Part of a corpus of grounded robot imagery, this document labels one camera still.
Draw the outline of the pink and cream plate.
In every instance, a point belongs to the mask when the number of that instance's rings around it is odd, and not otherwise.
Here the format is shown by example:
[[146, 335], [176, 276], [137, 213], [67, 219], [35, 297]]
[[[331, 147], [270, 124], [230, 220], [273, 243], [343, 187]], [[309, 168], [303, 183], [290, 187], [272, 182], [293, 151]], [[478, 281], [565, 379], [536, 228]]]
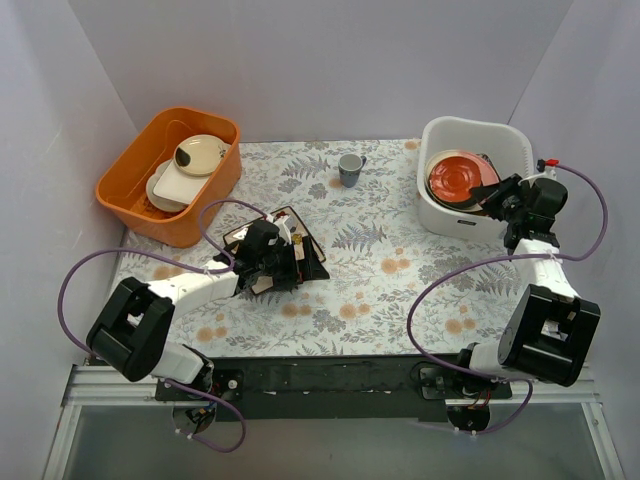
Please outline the pink and cream plate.
[[436, 162], [439, 160], [442, 160], [444, 158], [450, 157], [450, 156], [454, 156], [454, 155], [461, 155], [461, 156], [465, 156], [465, 157], [479, 157], [476, 155], [476, 153], [471, 153], [471, 152], [467, 152], [467, 151], [463, 151], [463, 150], [445, 150], [445, 151], [441, 151], [438, 152], [436, 154], [434, 154], [428, 161], [426, 164], [426, 170], [425, 170], [425, 174], [424, 174], [424, 184], [425, 184], [425, 188], [427, 185], [427, 177], [428, 174], [430, 173], [431, 169], [435, 166]]

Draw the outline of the black round plate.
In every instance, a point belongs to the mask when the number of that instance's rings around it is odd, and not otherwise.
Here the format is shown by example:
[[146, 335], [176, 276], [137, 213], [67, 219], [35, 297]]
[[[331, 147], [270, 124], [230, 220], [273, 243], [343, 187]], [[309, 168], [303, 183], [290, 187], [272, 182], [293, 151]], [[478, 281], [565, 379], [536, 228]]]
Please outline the black round plate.
[[449, 210], [473, 214], [482, 210], [482, 207], [471, 197], [461, 202], [449, 202], [440, 199], [429, 186], [426, 186], [426, 192], [433, 201]]

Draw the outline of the small red round plate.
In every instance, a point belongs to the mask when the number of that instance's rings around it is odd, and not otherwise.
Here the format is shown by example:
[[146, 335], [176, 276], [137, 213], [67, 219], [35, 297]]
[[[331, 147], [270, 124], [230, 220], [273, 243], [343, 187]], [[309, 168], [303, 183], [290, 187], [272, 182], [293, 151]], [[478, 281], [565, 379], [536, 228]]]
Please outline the small red round plate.
[[499, 176], [484, 159], [461, 155], [437, 161], [427, 177], [427, 185], [435, 198], [455, 206], [472, 202], [472, 188], [498, 182]]

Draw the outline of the cream rectangular floral plate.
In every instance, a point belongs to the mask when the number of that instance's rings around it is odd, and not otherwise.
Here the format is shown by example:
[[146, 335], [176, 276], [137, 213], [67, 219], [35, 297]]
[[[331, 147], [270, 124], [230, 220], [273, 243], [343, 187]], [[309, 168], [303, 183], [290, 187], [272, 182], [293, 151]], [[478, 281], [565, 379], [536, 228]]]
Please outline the cream rectangular floral plate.
[[[313, 247], [320, 259], [320, 262], [322, 263], [322, 265], [324, 266], [324, 262], [326, 261], [326, 255], [324, 254], [324, 252], [322, 251], [321, 247], [319, 246], [318, 242], [315, 240], [315, 238], [313, 237], [313, 235], [310, 233], [309, 229], [305, 226], [305, 224], [302, 222], [302, 220], [300, 219], [300, 217], [298, 216], [298, 214], [295, 212], [295, 210], [290, 207], [290, 206], [286, 206], [283, 207], [279, 210], [276, 210], [274, 212], [272, 212], [272, 214], [267, 215], [263, 218], [258, 218], [255, 219], [251, 222], [248, 222], [230, 232], [228, 232], [227, 234], [225, 234], [223, 236], [223, 241], [224, 241], [224, 247], [229, 245], [231, 242], [236, 241], [236, 240], [243, 240], [245, 237], [245, 234], [247, 232], [248, 227], [255, 222], [256, 220], [267, 220], [271, 223], [273, 223], [273, 217], [279, 213], [285, 213], [290, 215], [292, 218], [295, 219], [296, 222], [296, 230], [295, 233], [293, 234], [292, 237], [292, 245], [294, 247], [294, 251], [295, 251], [295, 257], [296, 260], [302, 260], [304, 258], [304, 253], [303, 253], [303, 248], [302, 248], [302, 238], [304, 236], [309, 236], [312, 243], [313, 243]], [[291, 290], [275, 290], [272, 287], [272, 281], [270, 278], [267, 277], [262, 277], [258, 280], [258, 283], [252, 287], [249, 290], [252, 294], [254, 295], [260, 295], [263, 294], [265, 292], [269, 292], [269, 291], [291, 291]]]

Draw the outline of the black square floral plate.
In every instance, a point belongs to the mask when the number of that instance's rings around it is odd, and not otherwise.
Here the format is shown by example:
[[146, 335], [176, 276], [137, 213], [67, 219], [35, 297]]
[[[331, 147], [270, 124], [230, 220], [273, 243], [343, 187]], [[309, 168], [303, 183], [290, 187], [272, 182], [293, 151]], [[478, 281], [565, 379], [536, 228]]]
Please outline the black square floral plate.
[[492, 166], [492, 168], [495, 168], [491, 158], [487, 154], [485, 154], [485, 153], [477, 153], [476, 155], [479, 156], [480, 158], [484, 159], [488, 164], [490, 164]]

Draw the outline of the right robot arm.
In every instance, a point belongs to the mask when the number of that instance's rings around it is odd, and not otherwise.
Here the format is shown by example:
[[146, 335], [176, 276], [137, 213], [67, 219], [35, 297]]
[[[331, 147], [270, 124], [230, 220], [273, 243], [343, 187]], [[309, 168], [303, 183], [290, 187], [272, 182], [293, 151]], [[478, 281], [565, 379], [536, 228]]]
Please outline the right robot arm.
[[601, 311], [570, 285], [552, 232], [567, 189], [545, 176], [531, 181], [514, 174], [474, 187], [470, 195], [491, 218], [507, 223], [503, 243], [516, 261], [524, 292], [499, 341], [474, 343], [460, 352], [454, 389], [475, 397], [488, 386], [489, 375], [573, 385]]

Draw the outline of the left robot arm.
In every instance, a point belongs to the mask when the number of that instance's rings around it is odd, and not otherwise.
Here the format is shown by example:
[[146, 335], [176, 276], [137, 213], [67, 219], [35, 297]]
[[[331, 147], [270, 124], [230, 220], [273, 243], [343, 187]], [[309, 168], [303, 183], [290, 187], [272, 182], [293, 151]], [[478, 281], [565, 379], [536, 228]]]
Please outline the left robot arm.
[[258, 219], [199, 273], [186, 271], [148, 283], [122, 280], [86, 343], [129, 381], [171, 379], [188, 398], [200, 400], [212, 390], [214, 363], [192, 347], [169, 341], [173, 320], [247, 290], [290, 291], [329, 277], [312, 237], [297, 232], [291, 217]]

